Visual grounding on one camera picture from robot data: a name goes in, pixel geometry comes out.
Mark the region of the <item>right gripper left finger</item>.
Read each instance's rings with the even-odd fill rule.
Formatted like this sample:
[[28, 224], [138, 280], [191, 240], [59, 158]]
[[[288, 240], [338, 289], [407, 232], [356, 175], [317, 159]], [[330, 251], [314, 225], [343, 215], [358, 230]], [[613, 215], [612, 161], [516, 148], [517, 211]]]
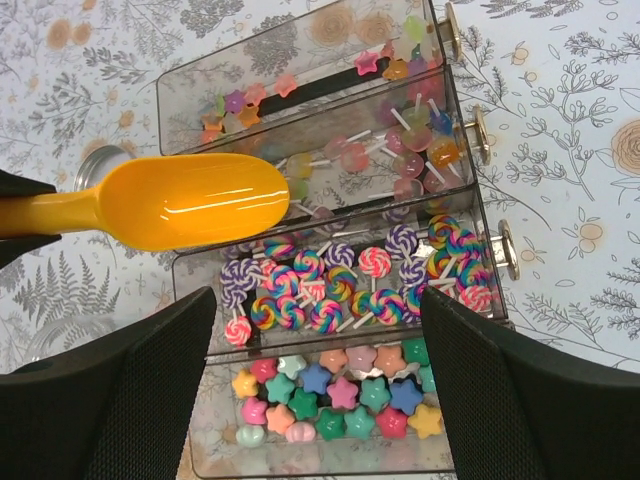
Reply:
[[215, 312], [202, 287], [2, 375], [2, 478], [175, 478]]

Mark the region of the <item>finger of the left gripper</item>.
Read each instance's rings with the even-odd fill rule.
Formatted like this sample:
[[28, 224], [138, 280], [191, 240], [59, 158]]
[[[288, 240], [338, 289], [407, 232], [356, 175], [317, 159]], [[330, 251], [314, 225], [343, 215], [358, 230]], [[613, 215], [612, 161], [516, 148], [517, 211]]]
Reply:
[[53, 244], [60, 235], [30, 235], [0, 241], [0, 265], [9, 265], [22, 255], [38, 248]]
[[56, 187], [34, 179], [0, 171], [0, 197], [32, 197], [56, 193]]

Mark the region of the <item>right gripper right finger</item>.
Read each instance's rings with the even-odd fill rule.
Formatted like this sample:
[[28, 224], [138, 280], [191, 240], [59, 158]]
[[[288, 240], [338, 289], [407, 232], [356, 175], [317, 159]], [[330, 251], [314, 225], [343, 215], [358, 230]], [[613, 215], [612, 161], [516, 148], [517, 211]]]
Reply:
[[432, 287], [421, 319], [458, 478], [638, 478], [638, 374], [549, 347]]

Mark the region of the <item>silver round jar lid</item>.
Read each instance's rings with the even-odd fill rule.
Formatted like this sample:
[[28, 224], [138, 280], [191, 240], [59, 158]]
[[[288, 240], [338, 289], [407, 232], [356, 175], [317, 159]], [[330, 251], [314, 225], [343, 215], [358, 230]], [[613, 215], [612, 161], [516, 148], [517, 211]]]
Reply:
[[134, 159], [134, 155], [121, 147], [99, 147], [91, 152], [80, 166], [74, 180], [74, 190], [81, 191], [96, 186], [116, 167]]

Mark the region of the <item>clear plastic jar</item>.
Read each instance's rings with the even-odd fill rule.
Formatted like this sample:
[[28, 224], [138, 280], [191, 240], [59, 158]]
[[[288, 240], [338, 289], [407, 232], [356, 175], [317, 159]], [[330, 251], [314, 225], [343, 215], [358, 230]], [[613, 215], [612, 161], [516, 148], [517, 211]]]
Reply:
[[43, 326], [26, 349], [26, 364], [49, 358], [99, 339], [124, 326], [112, 315], [75, 315]]

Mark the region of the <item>yellow plastic scoop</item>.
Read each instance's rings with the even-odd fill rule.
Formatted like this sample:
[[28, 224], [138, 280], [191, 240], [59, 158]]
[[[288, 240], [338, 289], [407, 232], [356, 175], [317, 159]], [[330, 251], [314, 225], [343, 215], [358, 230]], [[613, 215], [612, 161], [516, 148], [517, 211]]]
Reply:
[[167, 251], [261, 234], [283, 219], [289, 205], [285, 177], [257, 157], [140, 158], [78, 192], [3, 199], [1, 234], [99, 230], [138, 250]]

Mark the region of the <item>clear compartment candy box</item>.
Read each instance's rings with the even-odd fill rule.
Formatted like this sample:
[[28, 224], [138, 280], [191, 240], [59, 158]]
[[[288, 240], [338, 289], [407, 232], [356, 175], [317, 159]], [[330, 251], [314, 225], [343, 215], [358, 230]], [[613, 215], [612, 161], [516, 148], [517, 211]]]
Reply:
[[429, 1], [334, 1], [273, 17], [163, 74], [165, 153], [246, 153], [285, 177], [269, 231], [182, 249], [177, 297], [218, 306], [188, 447], [198, 479], [439, 479], [455, 471], [422, 336], [431, 286], [504, 322], [476, 158]]

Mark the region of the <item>floral patterned table mat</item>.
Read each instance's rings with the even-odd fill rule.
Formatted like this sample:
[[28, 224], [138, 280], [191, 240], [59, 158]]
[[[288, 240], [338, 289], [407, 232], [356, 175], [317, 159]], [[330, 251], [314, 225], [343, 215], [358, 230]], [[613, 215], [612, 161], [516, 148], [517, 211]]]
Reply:
[[[16, 1], [1, 10], [1, 165], [73, 186], [104, 145], [157, 150], [155, 79], [316, 8], [313, 1]], [[464, 112], [485, 113], [478, 173], [512, 227], [510, 318], [574, 355], [637, 370], [639, 11], [632, 1], [458, 1]]]

